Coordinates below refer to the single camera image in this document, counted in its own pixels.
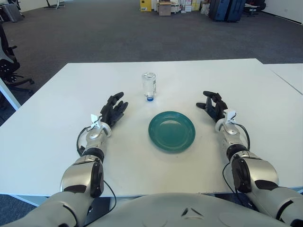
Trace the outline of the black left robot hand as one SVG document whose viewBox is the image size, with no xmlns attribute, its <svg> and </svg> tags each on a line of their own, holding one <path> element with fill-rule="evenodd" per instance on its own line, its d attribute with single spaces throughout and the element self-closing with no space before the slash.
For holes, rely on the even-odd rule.
<svg viewBox="0 0 303 227">
<path fill-rule="evenodd" d="M 104 105 L 100 111 L 102 115 L 101 121 L 106 123 L 110 128 L 123 117 L 124 111 L 128 107 L 128 102 L 121 100 L 123 96 L 123 92 L 110 96 L 107 100 L 107 104 Z"/>
</svg>

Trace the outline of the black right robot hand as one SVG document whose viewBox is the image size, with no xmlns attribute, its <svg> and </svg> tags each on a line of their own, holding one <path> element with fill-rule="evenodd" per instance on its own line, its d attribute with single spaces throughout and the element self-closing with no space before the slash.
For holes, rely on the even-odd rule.
<svg viewBox="0 0 303 227">
<path fill-rule="evenodd" d="M 203 109 L 217 123 L 224 118 L 224 110 L 228 107 L 219 93 L 204 91 L 203 95 L 207 97 L 206 103 L 196 103 L 196 106 Z"/>
</svg>

